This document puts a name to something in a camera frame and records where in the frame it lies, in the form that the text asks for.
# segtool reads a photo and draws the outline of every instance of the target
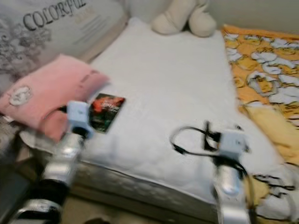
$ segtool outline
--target bed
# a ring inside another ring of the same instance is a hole
[[[250,173],[282,162],[264,134],[236,109],[236,92],[220,31],[200,39],[189,32],[161,36],[137,18],[91,65],[111,78],[100,92],[127,99],[108,134],[96,134],[83,152],[73,194],[164,222],[216,222],[209,158],[182,156],[168,141],[184,125],[212,129],[239,125],[251,153]],[[33,147],[30,130],[21,133]],[[185,132],[179,143],[202,151],[201,136]],[[53,143],[35,150],[44,162]]]

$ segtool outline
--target teddy bear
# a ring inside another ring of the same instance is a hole
[[[209,37],[216,30],[216,21],[209,14],[210,0],[173,0],[169,8],[155,18],[152,29],[163,35],[179,33],[187,21],[193,34]]]

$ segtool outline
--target pink pillow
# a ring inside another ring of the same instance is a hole
[[[0,98],[0,112],[58,141],[66,129],[66,115],[55,112],[41,127],[43,118],[70,100],[88,100],[107,80],[84,62],[60,55],[15,83]]]

